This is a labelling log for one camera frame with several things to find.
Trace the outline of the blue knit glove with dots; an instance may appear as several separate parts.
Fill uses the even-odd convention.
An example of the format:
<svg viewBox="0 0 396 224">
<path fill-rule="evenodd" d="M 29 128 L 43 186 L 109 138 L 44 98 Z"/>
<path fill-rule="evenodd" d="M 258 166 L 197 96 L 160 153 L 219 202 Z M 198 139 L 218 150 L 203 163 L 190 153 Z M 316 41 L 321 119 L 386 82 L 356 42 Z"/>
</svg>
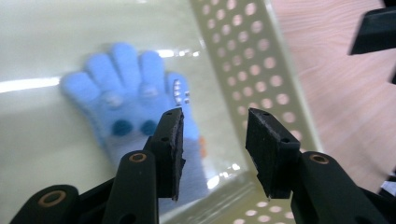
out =
<svg viewBox="0 0 396 224">
<path fill-rule="evenodd" d="M 60 85 L 63 94 L 85 115 L 98 145 L 114 165 L 124 154 L 143 148 L 164 112 L 180 108 L 186 163 L 176 204 L 194 202 L 208 194 L 188 81 L 181 74 L 167 72 L 157 52 L 139 54 L 126 43 L 116 43 L 108 53 L 93 54 L 83 71 L 63 77 Z"/>
</svg>

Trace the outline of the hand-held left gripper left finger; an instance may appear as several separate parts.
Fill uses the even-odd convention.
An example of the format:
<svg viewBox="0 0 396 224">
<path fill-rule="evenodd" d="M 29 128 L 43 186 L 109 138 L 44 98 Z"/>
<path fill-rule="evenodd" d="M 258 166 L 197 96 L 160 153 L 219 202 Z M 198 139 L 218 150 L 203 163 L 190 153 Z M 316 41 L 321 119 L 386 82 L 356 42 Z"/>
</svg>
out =
<svg viewBox="0 0 396 224">
<path fill-rule="evenodd" d="M 179 185 L 185 164 L 183 159 L 184 115 L 181 108 L 163 113 L 146 150 L 155 157 L 157 195 L 178 200 Z"/>
</svg>

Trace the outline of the pale yellow perforated plastic basket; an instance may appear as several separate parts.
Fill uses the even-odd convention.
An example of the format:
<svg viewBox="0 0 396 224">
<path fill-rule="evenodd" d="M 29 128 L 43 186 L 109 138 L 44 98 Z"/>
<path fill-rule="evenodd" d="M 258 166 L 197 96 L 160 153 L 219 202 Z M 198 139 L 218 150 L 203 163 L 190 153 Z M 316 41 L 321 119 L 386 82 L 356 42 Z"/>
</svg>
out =
<svg viewBox="0 0 396 224">
<path fill-rule="evenodd" d="M 45 187 L 86 191 L 113 176 L 59 84 L 116 42 L 154 50 L 186 77 L 204 138 L 207 198 L 161 223 L 292 224 L 245 149 L 253 107 L 319 148 L 270 0 L 0 0 L 0 224 Z"/>
</svg>

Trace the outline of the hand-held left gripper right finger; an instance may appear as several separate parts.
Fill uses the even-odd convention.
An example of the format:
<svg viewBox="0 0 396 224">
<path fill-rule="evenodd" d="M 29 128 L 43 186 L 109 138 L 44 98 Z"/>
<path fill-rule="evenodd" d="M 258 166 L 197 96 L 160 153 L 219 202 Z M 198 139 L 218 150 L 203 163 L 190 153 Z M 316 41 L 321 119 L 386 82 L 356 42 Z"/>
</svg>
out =
<svg viewBox="0 0 396 224">
<path fill-rule="evenodd" d="M 290 197 L 291 169 L 299 159 L 300 145 L 271 113 L 248 110 L 246 150 L 268 198 Z"/>
</svg>

